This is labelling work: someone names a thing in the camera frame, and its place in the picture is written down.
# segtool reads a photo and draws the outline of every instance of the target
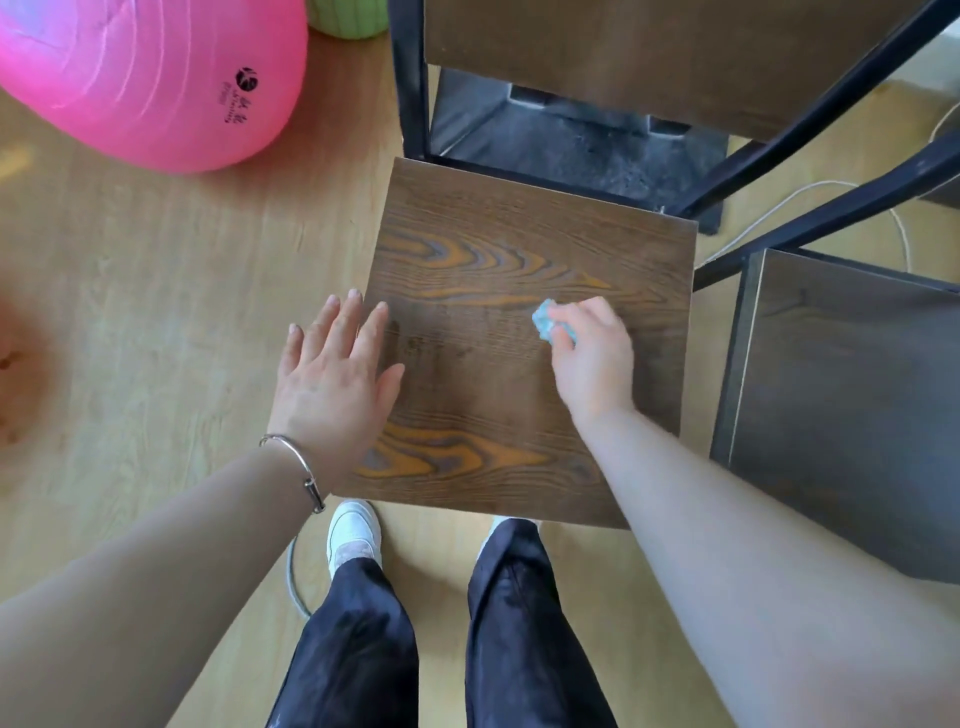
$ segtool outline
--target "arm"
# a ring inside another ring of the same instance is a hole
[[[636,412],[603,299],[558,306],[557,387],[694,651],[741,726],[947,726],[960,626],[916,582]]]
[[[357,335],[359,295],[291,327],[268,431],[326,481],[372,444],[402,367],[375,367],[387,319]],[[304,472],[278,443],[228,464],[118,539],[0,605],[0,705],[10,725],[167,723],[257,585],[309,517]]]

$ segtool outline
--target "silver bangle bracelet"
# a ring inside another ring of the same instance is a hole
[[[267,433],[260,439],[260,447],[263,447],[263,444],[268,440],[276,440],[282,443],[297,456],[300,464],[303,465],[303,469],[306,470],[307,477],[303,481],[303,487],[306,489],[306,492],[310,494],[310,497],[313,498],[313,512],[322,513],[326,505],[324,504],[324,499],[320,497],[320,491],[317,490],[317,478],[313,476],[313,471],[311,471],[310,466],[307,465],[306,458],[300,453],[300,449],[294,445],[289,438],[283,435],[272,435],[270,433]]]

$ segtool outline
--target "person's right hand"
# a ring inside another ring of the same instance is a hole
[[[623,322],[604,298],[552,306],[547,315],[570,326],[550,331],[557,390],[577,429],[616,410],[634,411],[634,346]]]

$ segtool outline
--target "hand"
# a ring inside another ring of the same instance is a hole
[[[362,308],[356,289],[343,306],[330,296],[306,333],[290,326],[280,358],[267,431],[290,438],[324,480],[356,467],[400,391],[402,364],[376,375],[387,305],[379,303],[358,333]]]
[[[634,346],[607,300],[556,305],[547,315],[577,335],[574,346],[564,327],[550,331],[557,390],[577,429],[612,411],[635,411]]]

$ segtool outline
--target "leg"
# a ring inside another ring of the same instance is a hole
[[[560,607],[533,522],[492,531],[468,588],[467,725],[615,726],[587,655]]]
[[[268,728],[417,726],[413,625],[377,563],[376,515],[365,503],[343,512],[360,502],[333,515],[330,591],[303,628]]]

